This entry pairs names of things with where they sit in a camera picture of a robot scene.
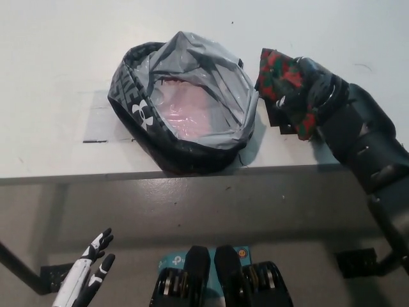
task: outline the robotic hand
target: robotic hand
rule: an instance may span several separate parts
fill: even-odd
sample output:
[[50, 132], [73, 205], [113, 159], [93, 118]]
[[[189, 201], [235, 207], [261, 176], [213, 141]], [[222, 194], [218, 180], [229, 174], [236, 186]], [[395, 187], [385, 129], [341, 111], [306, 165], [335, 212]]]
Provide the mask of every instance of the robotic hand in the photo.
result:
[[114, 239], [111, 229], [101, 233], [74, 263], [65, 278], [52, 307], [87, 307], [100, 288], [112, 263], [113, 254], [109, 254], [98, 270], [89, 278], [91, 266], [105, 255], [104, 249]]

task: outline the pink item inside bag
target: pink item inside bag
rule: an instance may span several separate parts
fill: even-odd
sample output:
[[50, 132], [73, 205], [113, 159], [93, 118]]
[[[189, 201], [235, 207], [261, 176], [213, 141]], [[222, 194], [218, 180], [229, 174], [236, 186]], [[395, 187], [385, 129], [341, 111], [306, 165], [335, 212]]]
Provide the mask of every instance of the pink item inside bag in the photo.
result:
[[193, 140], [212, 132], [210, 108], [213, 99], [199, 86], [181, 81], [159, 81], [156, 108], [176, 130], [180, 139]]

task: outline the bag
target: bag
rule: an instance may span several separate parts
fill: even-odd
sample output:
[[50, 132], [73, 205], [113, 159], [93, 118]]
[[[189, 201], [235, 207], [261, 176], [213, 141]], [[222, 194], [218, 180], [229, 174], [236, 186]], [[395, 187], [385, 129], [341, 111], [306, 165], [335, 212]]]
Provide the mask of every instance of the bag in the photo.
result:
[[258, 93], [240, 59], [218, 43], [179, 32], [168, 43], [130, 49], [108, 100], [162, 169], [210, 173], [246, 146]]

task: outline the table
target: table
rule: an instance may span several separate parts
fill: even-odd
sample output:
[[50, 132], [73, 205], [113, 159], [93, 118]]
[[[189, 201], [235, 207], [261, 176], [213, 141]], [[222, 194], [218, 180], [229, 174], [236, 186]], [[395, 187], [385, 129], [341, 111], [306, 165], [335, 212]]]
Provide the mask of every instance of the table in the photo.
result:
[[[263, 47], [309, 56], [370, 92], [395, 123], [399, 141], [409, 144], [409, 3], [393, 2], [2, 1], [0, 184], [164, 177], [123, 137], [111, 109], [97, 105], [107, 103], [111, 77], [129, 48], [166, 42], [179, 30], [220, 42], [243, 60], [254, 82]], [[84, 143], [90, 129], [100, 133], [103, 125], [111, 133], [107, 143]], [[326, 146], [270, 127], [264, 103], [240, 155], [244, 165], [236, 161], [224, 174], [339, 166]]]

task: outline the gray floor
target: gray floor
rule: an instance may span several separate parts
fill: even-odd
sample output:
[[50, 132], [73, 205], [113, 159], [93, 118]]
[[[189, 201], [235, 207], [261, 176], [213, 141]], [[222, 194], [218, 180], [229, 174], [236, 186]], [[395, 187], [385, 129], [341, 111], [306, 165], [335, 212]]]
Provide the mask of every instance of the gray floor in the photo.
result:
[[[409, 277], [345, 281], [333, 252], [388, 246], [349, 173], [0, 187], [0, 240], [32, 268], [76, 259], [101, 230], [117, 256], [92, 306], [148, 306], [157, 263], [192, 244], [251, 245], [299, 306], [408, 306]], [[0, 266], [0, 306], [49, 307]]]

